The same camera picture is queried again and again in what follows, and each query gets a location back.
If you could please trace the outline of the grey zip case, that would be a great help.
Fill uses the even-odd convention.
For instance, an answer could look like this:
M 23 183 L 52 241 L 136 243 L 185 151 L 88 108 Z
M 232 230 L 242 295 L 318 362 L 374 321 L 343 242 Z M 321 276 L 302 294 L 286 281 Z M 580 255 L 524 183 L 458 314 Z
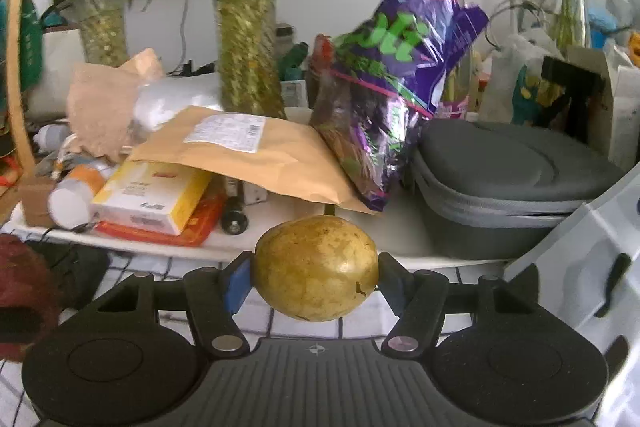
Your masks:
M 424 124 L 410 167 L 434 251 L 463 260 L 523 256 L 624 175 L 559 132 L 440 119 Z

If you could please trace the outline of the red dragon fruit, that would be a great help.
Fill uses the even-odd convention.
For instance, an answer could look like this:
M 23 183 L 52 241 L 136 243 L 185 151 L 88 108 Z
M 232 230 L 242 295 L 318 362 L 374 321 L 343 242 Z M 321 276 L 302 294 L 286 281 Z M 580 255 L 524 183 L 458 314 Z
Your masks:
M 1 235 L 1 360 L 21 362 L 58 326 L 60 293 L 46 260 L 14 235 Z

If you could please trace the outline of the small black roller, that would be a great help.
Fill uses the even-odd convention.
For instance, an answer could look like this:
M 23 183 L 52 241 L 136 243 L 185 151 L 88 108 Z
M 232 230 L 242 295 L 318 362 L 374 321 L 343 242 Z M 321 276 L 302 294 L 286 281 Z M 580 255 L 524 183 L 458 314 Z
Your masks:
M 241 199 L 238 196 L 229 197 L 224 203 L 220 225 L 224 233 L 229 235 L 240 235 L 246 231 L 248 218 L 244 213 Z

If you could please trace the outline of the yellow white box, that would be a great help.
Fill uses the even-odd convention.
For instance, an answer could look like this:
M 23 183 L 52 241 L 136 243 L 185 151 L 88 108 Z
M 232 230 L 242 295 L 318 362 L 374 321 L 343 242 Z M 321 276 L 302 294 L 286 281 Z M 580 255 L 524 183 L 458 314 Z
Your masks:
M 100 220 L 167 216 L 179 233 L 202 199 L 213 175 L 157 161 L 125 161 L 92 201 Z

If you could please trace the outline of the yellow-green pear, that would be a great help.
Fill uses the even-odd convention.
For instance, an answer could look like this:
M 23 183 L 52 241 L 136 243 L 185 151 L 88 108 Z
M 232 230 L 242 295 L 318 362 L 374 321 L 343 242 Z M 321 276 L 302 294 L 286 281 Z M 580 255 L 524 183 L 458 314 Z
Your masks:
M 340 217 L 284 222 L 258 239 L 252 283 L 266 303 L 292 319 L 336 320 L 378 286 L 378 251 L 366 232 Z

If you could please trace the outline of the checkered bed sheet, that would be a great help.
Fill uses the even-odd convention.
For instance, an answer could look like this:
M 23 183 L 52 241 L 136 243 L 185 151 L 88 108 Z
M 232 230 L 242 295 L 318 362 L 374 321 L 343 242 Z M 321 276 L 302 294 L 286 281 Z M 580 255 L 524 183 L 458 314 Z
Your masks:
M 86 311 L 88 315 L 81 323 L 93 332 L 112 334 L 119 340 L 139 334 L 137 344 L 142 347 L 146 359 L 152 359 L 160 352 L 151 345 L 157 340 L 186 363 L 198 365 L 198 357 L 188 351 L 193 336 L 186 318 L 186 295 L 180 280 L 196 268 L 196 262 L 173 262 L 169 258 L 109 251 L 107 254 L 111 264 L 91 303 L 80 310 L 61 306 L 58 323 L 68 322 Z M 257 291 L 250 291 L 233 320 L 250 348 L 262 338 L 380 339 L 395 323 L 395 317 L 383 303 L 380 293 L 373 293 L 347 317 L 307 322 L 287 317 L 268 306 Z

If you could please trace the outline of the purple vegetable bag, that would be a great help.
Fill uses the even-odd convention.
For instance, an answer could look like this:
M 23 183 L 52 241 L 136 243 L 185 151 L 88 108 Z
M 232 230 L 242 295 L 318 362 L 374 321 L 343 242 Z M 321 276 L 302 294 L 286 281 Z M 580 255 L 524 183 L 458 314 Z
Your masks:
M 459 0 L 382 0 L 338 37 L 310 123 L 368 209 L 386 206 L 447 77 L 487 24 Z

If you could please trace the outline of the brown leather pouch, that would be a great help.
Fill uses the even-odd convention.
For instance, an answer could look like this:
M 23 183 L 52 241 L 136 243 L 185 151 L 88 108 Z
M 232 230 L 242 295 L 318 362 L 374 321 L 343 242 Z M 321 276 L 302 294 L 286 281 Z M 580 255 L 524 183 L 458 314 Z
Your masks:
M 30 227 L 52 228 L 54 221 L 49 212 L 49 197 L 56 182 L 48 176 L 28 176 L 18 188 L 25 221 Z

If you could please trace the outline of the brown paper envelope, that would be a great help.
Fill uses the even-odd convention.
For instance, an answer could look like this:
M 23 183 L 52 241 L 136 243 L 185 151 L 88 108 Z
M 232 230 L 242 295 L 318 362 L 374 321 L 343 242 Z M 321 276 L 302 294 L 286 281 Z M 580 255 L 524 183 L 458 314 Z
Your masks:
M 370 211 L 308 124 L 190 106 L 135 147 L 129 158 L 198 168 L 274 194 Z

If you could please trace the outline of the red flat packet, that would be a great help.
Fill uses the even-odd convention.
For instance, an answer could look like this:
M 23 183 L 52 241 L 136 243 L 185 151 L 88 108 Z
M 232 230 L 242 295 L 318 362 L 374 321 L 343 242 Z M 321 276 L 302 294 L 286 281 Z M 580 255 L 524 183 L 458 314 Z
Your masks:
M 182 247 L 201 246 L 216 228 L 226 202 L 227 197 L 222 194 L 206 194 L 186 219 L 186 224 L 179 233 L 167 216 L 131 216 L 118 222 L 101 218 L 94 231 L 126 241 Z

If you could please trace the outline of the wooden chair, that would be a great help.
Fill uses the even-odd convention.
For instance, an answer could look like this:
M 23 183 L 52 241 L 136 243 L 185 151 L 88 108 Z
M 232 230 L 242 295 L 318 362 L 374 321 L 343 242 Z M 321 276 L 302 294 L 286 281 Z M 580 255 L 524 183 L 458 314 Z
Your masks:
M 43 66 L 42 27 L 32 0 L 1 0 L 1 70 L 6 113 L 22 173 L 32 174 L 36 162 L 27 132 L 23 94 L 39 82 Z

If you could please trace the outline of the white plastic bag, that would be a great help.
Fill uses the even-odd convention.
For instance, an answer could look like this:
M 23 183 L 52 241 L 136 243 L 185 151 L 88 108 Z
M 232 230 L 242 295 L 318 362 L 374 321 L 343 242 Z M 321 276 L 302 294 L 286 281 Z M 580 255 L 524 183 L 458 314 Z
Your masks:
M 218 72 L 191 77 L 165 77 L 146 84 L 139 89 L 134 102 L 132 129 L 141 135 L 149 134 L 190 106 L 224 109 Z

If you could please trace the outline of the cow print blanket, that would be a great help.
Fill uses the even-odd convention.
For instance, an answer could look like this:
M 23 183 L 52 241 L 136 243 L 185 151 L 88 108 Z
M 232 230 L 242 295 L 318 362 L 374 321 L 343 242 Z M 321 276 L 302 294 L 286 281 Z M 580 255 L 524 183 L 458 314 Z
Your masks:
M 504 270 L 613 358 L 598 426 L 639 424 L 639 168 L 581 205 Z

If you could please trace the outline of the open cardboard box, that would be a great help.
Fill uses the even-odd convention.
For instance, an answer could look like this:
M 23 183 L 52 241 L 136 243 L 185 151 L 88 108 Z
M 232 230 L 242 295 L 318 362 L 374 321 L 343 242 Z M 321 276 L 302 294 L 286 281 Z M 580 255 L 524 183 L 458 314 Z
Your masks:
M 625 172 L 639 161 L 639 69 L 617 46 L 547 56 L 541 78 L 561 89 L 533 120 L 586 144 Z

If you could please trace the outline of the white tray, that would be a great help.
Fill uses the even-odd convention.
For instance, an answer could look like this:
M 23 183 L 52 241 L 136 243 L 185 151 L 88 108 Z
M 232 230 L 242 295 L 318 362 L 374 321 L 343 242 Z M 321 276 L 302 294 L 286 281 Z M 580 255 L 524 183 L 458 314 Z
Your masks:
M 93 230 L 77 233 L 61 229 L 30 227 L 26 225 L 21 205 L 14 207 L 2 231 L 20 236 L 21 239 L 76 243 L 129 254 L 230 262 L 242 251 L 251 251 L 259 237 L 275 225 L 290 219 L 315 215 L 323 210 L 324 207 L 320 204 L 271 195 L 267 202 L 245 209 L 248 217 L 248 228 L 245 232 L 233 236 L 217 227 L 198 247 L 131 242 L 126 239 L 107 237 Z M 492 265 L 495 262 L 492 259 L 459 259 L 436 251 L 424 228 L 419 208 L 413 204 L 409 195 L 404 193 L 392 200 L 378 215 L 367 215 L 367 213 L 341 208 L 336 210 L 336 214 L 365 231 L 374 240 L 379 251 L 391 254 L 409 270 Z

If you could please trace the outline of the white cylinder container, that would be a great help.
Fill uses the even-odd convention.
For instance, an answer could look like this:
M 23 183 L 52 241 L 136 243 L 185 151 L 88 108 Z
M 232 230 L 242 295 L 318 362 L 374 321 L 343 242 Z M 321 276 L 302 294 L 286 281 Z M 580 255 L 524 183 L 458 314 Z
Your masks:
M 48 210 L 53 223 L 73 230 L 91 221 L 92 201 L 105 184 L 104 166 L 98 162 L 79 165 L 49 195 Z

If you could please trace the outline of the black flat device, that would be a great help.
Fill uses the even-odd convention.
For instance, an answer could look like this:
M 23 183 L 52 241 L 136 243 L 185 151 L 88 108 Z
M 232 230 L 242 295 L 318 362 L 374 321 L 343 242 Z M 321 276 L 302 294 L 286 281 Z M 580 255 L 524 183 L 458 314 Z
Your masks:
M 111 264 L 107 251 L 72 243 L 27 241 L 26 245 L 46 260 L 63 309 L 80 310 L 91 303 Z

